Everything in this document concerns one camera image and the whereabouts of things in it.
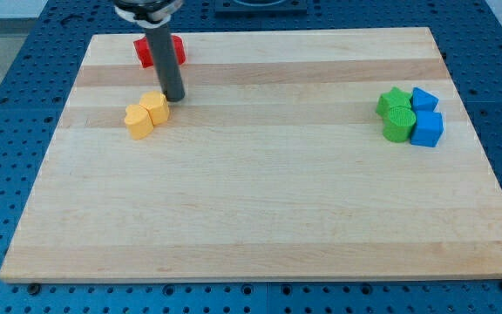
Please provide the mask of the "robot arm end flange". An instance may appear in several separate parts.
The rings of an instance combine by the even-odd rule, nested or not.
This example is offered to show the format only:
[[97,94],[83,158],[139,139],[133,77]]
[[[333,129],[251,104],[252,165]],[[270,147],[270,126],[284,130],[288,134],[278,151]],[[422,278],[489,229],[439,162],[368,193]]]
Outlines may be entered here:
[[113,0],[115,12],[127,22],[145,29],[159,28],[170,22],[184,0]]

